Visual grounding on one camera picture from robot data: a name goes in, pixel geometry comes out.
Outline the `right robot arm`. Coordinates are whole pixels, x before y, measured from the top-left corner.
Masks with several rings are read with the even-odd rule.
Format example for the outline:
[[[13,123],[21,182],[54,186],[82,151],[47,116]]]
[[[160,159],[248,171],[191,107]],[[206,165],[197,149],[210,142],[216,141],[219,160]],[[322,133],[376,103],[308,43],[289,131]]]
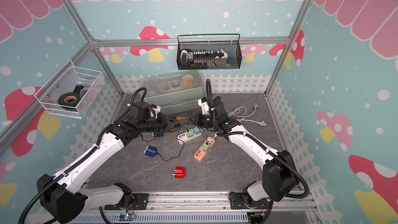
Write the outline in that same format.
[[[220,96],[212,96],[211,81],[206,81],[206,96],[198,101],[201,111],[193,121],[201,128],[214,131],[237,145],[262,169],[262,179],[243,190],[243,201],[249,208],[279,202],[283,198],[304,199],[310,190],[304,177],[296,170],[290,152],[278,151],[260,141],[246,130],[243,124],[230,116]]]

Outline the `teal charger adapter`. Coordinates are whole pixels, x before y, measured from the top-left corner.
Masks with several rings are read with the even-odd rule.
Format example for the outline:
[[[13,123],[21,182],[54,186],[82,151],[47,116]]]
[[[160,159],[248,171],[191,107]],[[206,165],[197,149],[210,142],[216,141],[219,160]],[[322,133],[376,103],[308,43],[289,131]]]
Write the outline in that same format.
[[[193,128],[193,132],[194,132],[195,135],[202,133],[202,131],[201,131],[201,129],[199,127],[194,127]]]

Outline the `blue shaver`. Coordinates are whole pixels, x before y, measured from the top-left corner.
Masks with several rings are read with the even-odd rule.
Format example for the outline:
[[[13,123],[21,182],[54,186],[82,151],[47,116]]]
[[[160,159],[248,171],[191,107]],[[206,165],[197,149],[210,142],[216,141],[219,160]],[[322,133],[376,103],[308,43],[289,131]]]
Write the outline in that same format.
[[[158,154],[158,150],[153,146],[147,146],[144,150],[144,154],[148,157],[155,157]]]

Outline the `green charger adapter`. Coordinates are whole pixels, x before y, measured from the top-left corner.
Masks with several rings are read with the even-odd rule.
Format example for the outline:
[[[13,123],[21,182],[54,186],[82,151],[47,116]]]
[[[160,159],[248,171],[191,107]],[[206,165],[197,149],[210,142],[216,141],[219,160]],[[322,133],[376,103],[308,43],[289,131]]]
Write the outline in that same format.
[[[191,138],[194,136],[194,130],[193,129],[189,129],[188,131],[186,131],[186,136],[187,138]]]
[[[209,149],[210,149],[210,147],[211,147],[211,144],[209,144],[208,142],[206,142],[206,143],[202,146],[202,150],[203,150],[204,152],[208,152]]]

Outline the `red electric shaver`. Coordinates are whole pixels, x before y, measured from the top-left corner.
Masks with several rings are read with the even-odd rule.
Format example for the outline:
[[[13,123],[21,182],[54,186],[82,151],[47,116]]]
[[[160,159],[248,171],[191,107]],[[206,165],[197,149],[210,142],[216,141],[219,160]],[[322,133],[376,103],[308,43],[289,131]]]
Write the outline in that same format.
[[[174,167],[172,176],[175,178],[184,178],[186,176],[186,169],[183,167]]]

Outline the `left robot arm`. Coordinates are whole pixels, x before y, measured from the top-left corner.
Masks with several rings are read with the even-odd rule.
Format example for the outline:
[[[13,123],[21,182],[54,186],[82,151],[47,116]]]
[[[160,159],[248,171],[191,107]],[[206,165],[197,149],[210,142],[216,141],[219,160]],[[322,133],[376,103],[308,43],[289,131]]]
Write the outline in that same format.
[[[22,211],[20,224],[25,223],[36,202],[53,216],[49,221],[51,224],[66,224],[93,208],[115,205],[127,211],[135,204],[131,189],[122,183],[88,191],[82,186],[101,165],[142,133],[159,135],[166,132],[167,116],[160,112],[160,106],[144,101],[145,87],[137,89],[133,97],[139,93],[142,94],[140,101],[131,100],[129,109],[99,133],[91,149],[55,175],[45,174],[37,181],[38,193]]]

